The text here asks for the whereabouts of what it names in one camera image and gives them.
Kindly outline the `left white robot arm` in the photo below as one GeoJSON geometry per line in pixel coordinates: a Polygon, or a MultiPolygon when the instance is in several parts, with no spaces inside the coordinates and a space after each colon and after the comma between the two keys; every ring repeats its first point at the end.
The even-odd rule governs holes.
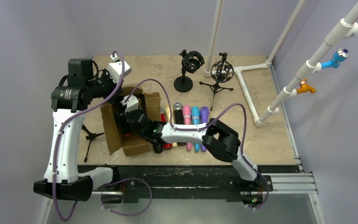
{"type": "Polygon", "coordinates": [[[36,181],[33,191],[50,199],[87,201],[93,190],[109,183],[113,177],[110,168],[95,168],[78,172],[80,133],[89,105],[95,98],[111,102],[120,95],[122,82],[131,73],[124,60],[116,59],[97,77],[97,67],[89,58],[68,61],[68,74],[51,93],[54,134],[50,159],[44,177],[36,181]]]}

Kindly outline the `purple microphone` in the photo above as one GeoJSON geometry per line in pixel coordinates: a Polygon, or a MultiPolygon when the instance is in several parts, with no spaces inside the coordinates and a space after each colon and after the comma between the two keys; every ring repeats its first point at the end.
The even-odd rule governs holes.
{"type": "Polygon", "coordinates": [[[209,119],[209,108],[207,106],[203,106],[200,109],[200,122],[207,123],[209,119]]]}

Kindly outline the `teal microphone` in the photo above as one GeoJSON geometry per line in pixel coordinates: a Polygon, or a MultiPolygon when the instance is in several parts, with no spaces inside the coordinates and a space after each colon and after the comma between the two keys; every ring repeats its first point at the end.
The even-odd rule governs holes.
{"type": "MultiPolygon", "coordinates": [[[[194,106],[191,108],[191,117],[192,117],[192,123],[193,125],[200,124],[200,109],[197,106],[194,106]]],[[[194,144],[194,151],[198,153],[200,151],[200,144],[196,143],[194,144]]]]}

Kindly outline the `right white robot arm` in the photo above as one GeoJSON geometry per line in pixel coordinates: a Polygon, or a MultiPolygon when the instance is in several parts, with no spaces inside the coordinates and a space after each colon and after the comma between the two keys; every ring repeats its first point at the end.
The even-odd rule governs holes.
{"type": "Polygon", "coordinates": [[[240,178],[254,182],[260,172],[243,150],[244,139],[225,123],[210,119],[198,125],[177,125],[148,118],[140,109],[126,109],[124,120],[142,139],[154,146],[184,142],[203,145],[217,160],[230,163],[240,178]]]}

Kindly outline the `tripod microphone stand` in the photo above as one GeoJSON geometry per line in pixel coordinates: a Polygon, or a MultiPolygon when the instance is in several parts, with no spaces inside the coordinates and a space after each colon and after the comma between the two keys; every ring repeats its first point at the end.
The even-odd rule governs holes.
{"type": "Polygon", "coordinates": [[[91,146],[91,143],[99,136],[102,136],[104,135],[104,133],[92,133],[89,131],[89,129],[83,124],[82,125],[82,130],[86,132],[86,140],[89,141],[89,144],[88,144],[88,147],[87,147],[87,152],[86,152],[86,155],[84,157],[84,162],[87,162],[88,161],[88,156],[89,156],[89,151],[90,151],[90,146],[91,146]]]}

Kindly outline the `black orange-tipped microphone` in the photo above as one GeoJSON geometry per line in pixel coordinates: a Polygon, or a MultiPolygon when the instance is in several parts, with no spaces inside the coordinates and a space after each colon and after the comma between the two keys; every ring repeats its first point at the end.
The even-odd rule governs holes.
{"type": "Polygon", "coordinates": [[[124,125],[123,125],[123,133],[124,133],[124,136],[126,136],[126,137],[131,136],[131,133],[132,133],[132,128],[131,128],[131,126],[128,125],[128,124],[124,124],[124,125]]]}

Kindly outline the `black glitter microphone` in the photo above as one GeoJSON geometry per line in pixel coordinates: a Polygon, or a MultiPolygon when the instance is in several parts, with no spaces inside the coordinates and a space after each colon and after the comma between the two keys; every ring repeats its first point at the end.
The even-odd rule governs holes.
{"type": "Polygon", "coordinates": [[[184,117],[183,117],[183,105],[179,102],[176,102],[173,105],[173,112],[174,112],[174,123],[178,125],[184,124],[184,117]]]}

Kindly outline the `pink microphone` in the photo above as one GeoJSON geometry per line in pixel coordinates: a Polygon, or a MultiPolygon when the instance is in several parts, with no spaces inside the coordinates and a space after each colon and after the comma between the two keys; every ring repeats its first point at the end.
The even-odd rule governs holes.
{"type": "MultiPolygon", "coordinates": [[[[183,106],[183,118],[184,118],[184,124],[185,125],[191,125],[192,124],[192,119],[191,119],[191,108],[188,105],[183,106]]],[[[192,149],[192,143],[187,143],[186,144],[186,149],[188,152],[191,151],[192,149]]]]}

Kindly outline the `tripod shock mount stand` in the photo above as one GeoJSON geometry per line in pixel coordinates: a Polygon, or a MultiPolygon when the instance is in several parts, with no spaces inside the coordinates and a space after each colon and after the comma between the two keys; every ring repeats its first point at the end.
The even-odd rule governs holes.
{"type": "Polygon", "coordinates": [[[208,86],[213,92],[213,99],[210,107],[211,111],[213,110],[213,103],[214,103],[215,95],[217,93],[221,92],[222,90],[229,90],[229,91],[234,90],[234,88],[227,88],[227,87],[220,86],[220,84],[226,83],[232,79],[232,77],[234,76],[234,67],[230,62],[227,61],[226,52],[223,53],[220,52],[219,56],[221,56],[221,59],[215,62],[211,67],[211,69],[215,68],[215,72],[210,71],[210,75],[215,81],[215,84],[207,84],[201,81],[199,82],[200,85],[208,86]]]}

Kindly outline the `round base microphone stand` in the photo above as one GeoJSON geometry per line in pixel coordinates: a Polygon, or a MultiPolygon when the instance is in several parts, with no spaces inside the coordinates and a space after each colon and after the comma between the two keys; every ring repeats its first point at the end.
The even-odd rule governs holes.
{"type": "Polygon", "coordinates": [[[195,73],[205,61],[198,51],[187,52],[184,49],[179,55],[182,56],[181,76],[174,80],[174,88],[179,92],[189,92],[193,88],[193,81],[186,73],[195,73]]]}

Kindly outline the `brown cardboard box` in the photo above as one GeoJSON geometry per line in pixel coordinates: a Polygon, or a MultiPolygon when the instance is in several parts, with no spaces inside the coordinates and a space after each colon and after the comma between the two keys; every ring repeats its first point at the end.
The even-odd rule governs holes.
{"type": "Polygon", "coordinates": [[[126,157],[137,156],[151,152],[153,146],[144,140],[137,131],[132,130],[121,115],[124,106],[121,101],[134,90],[134,96],[139,100],[140,110],[152,121],[160,121],[161,97],[157,91],[146,91],[135,84],[124,84],[122,91],[112,103],[100,107],[103,130],[110,154],[122,149],[126,157]]]}

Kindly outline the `red glitter microphone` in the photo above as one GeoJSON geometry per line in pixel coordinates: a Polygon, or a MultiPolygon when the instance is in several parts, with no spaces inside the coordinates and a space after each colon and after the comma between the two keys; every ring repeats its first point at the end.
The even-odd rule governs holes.
{"type": "MultiPolygon", "coordinates": [[[[165,111],[164,111],[164,108],[162,108],[162,107],[160,108],[160,118],[161,118],[161,121],[166,122],[165,111]]],[[[172,143],[164,144],[163,149],[164,150],[172,149],[172,143]]]]}

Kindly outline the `cream microphone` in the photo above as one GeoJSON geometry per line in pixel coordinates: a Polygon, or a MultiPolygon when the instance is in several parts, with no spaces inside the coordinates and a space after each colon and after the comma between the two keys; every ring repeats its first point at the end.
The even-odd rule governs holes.
{"type": "MultiPolygon", "coordinates": [[[[166,121],[169,123],[169,122],[170,122],[170,118],[171,118],[170,107],[166,107],[166,108],[164,109],[164,112],[165,112],[165,116],[166,116],[166,121]]],[[[172,143],[172,147],[173,147],[173,148],[178,147],[177,142],[172,143]]]]}

